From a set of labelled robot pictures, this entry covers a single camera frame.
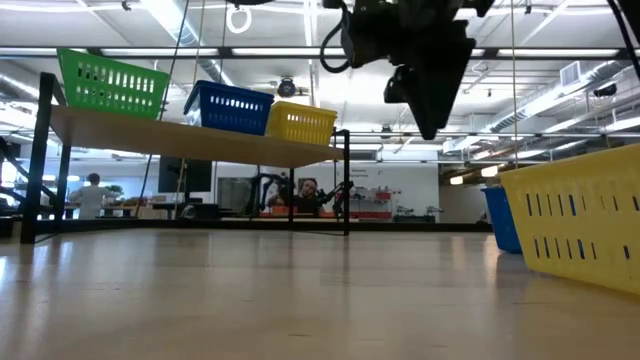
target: hanging ring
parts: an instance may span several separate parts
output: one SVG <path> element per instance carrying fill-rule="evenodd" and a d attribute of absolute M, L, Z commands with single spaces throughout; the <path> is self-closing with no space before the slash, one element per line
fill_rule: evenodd
<path fill-rule="evenodd" d="M 244 12 L 247 16 L 247 19 L 244 22 L 244 25 L 242 25 L 241 27 L 237 28 L 235 27 L 235 25 L 233 25 L 233 14 L 237 14 L 239 12 Z M 234 11 L 228 11 L 227 12 L 227 28 L 229 29 L 229 31 L 231 31 L 234 34 L 242 34 L 243 32 L 249 30 L 249 27 L 251 26 L 251 21 L 252 21 L 252 17 L 251 17 L 251 10 L 248 8 L 239 8 L 239 9 L 234 9 Z"/>

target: green basket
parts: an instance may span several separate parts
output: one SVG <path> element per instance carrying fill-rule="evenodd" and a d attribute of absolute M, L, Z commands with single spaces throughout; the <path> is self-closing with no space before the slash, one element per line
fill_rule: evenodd
<path fill-rule="evenodd" d="M 58 49 L 69 106 L 156 119 L 169 75 L 69 49 Z"/>

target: plastic basket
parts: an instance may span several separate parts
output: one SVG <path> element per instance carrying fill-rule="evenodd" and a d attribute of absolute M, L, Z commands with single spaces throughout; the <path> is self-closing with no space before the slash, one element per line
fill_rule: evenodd
<path fill-rule="evenodd" d="M 498 248 L 502 251 L 521 254 L 522 248 L 520 247 L 516 225 L 513 223 L 511 208 L 509 208 L 509 201 L 504 188 L 486 188 L 482 189 L 482 192 L 487 198 L 487 206 L 491 214 L 493 232 L 496 235 Z"/>
<path fill-rule="evenodd" d="M 184 114 L 191 125 L 264 136 L 273 95 L 200 80 Z"/>
<path fill-rule="evenodd" d="M 640 294 L 640 145 L 500 176 L 529 268 Z"/>
<path fill-rule="evenodd" d="M 169 75 L 69 49 L 58 49 L 69 106 L 155 119 Z"/>
<path fill-rule="evenodd" d="M 329 145 L 337 113 L 279 101 L 271 107 L 267 135 L 308 144 Z"/>

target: person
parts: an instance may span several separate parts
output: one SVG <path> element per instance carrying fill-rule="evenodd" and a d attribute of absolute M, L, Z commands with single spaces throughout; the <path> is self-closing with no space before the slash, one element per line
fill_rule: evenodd
<path fill-rule="evenodd" d="M 315 179 L 304 179 L 298 189 L 298 194 L 293 197 L 293 206 L 298 208 L 299 214 L 320 214 L 324 213 L 324 208 L 318 205 L 316 192 L 318 182 Z M 274 195 L 269 199 L 269 206 L 285 206 L 284 200 L 279 195 Z"/>
<path fill-rule="evenodd" d="M 100 216 L 102 210 L 102 200 L 104 197 L 118 197 L 120 194 L 113 193 L 103 187 L 100 187 L 100 175 L 96 173 L 87 176 L 89 186 L 83 186 L 69 195 L 71 202 L 80 203 L 80 220 L 92 220 Z"/>

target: person in white shirt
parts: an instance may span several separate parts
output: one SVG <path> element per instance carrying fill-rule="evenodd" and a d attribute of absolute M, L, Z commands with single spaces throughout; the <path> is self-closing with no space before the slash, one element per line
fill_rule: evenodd
<path fill-rule="evenodd" d="M 80 203 L 80 220 L 93 220 L 100 216 L 102 210 L 102 200 L 105 197 L 118 197 L 120 194 L 99 187 L 100 175 L 93 173 L 87 176 L 87 180 L 91 185 L 83 186 L 69 195 L 71 202 Z"/>

